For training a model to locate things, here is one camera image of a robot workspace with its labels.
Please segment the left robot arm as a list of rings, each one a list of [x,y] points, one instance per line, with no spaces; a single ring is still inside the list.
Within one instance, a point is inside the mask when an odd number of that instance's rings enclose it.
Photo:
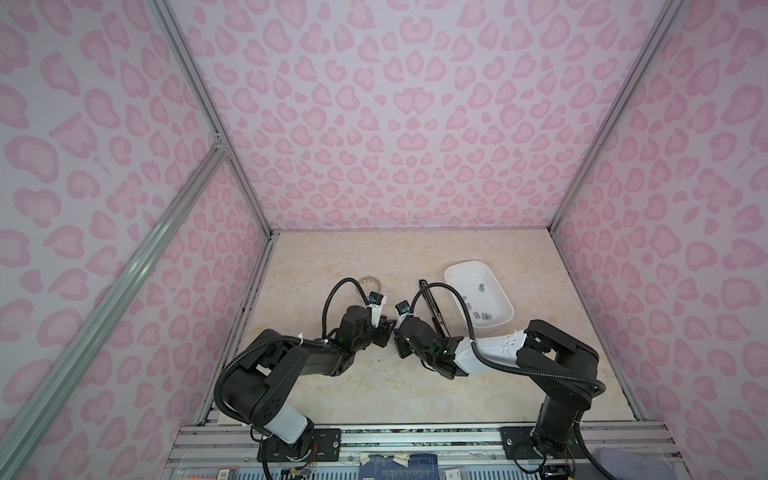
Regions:
[[[396,324],[395,319],[377,317],[373,306],[353,305],[330,338],[308,340],[267,329],[221,371],[214,402],[227,417],[302,455],[309,449],[314,424],[288,402],[299,377],[342,375],[359,351],[385,347]]]

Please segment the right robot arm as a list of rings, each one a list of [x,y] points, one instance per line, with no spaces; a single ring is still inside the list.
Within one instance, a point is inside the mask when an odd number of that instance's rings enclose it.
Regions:
[[[443,337],[409,316],[396,329],[395,340],[401,357],[414,354],[449,380],[491,370],[532,379],[545,399],[529,438],[543,457],[565,453],[572,425],[606,390],[597,379],[598,353],[544,320],[532,320],[525,330],[507,336],[474,339]]]

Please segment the black stapler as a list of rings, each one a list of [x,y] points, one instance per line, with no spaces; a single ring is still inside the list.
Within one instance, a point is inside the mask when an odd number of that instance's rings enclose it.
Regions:
[[[437,334],[442,338],[449,338],[450,332],[445,323],[444,316],[435,300],[434,295],[428,289],[428,282],[426,279],[419,280],[419,287],[422,290],[422,297],[427,303],[430,311],[431,321]]]

